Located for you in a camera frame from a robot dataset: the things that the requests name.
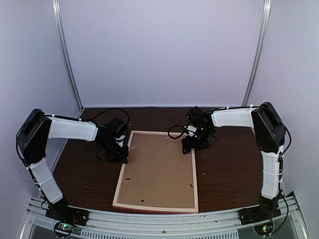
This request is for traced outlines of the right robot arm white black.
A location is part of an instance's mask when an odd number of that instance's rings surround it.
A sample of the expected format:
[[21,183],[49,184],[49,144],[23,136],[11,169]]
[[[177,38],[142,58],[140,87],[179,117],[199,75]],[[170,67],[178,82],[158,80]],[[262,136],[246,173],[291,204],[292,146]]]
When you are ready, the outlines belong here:
[[261,196],[273,200],[280,192],[283,174],[285,139],[287,127],[270,102],[249,107],[225,107],[204,112],[199,107],[191,108],[184,126],[187,136],[182,139],[182,152],[209,147],[208,137],[217,127],[248,127],[252,129],[263,159],[263,185]]

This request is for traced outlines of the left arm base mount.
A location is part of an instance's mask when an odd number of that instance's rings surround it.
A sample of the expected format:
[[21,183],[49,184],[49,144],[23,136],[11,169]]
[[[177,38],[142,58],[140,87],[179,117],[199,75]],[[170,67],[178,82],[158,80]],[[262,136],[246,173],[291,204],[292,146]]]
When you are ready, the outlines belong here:
[[48,209],[45,214],[48,218],[66,222],[71,225],[86,226],[89,211],[70,207],[66,198],[57,203],[48,202]]

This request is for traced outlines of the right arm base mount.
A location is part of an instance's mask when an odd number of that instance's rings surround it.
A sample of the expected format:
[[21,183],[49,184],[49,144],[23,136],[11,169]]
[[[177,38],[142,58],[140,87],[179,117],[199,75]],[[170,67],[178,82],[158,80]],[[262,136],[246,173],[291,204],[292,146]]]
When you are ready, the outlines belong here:
[[278,205],[279,197],[268,199],[260,195],[257,206],[242,208],[238,211],[238,216],[242,225],[258,223],[270,220],[281,215]]

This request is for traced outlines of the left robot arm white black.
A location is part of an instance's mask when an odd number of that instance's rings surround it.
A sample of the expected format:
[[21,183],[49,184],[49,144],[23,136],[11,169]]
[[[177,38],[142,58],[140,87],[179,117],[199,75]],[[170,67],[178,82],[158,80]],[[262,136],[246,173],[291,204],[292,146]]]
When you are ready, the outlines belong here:
[[118,117],[101,124],[95,118],[75,119],[55,114],[46,114],[34,109],[18,130],[15,149],[18,157],[29,171],[45,199],[53,204],[52,212],[61,221],[72,216],[69,207],[63,204],[64,196],[46,162],[46,147],[50,139],[76,139],[96,143],[105,152],[110,162],[126,164],[129,148],[124,144],[128,121]]

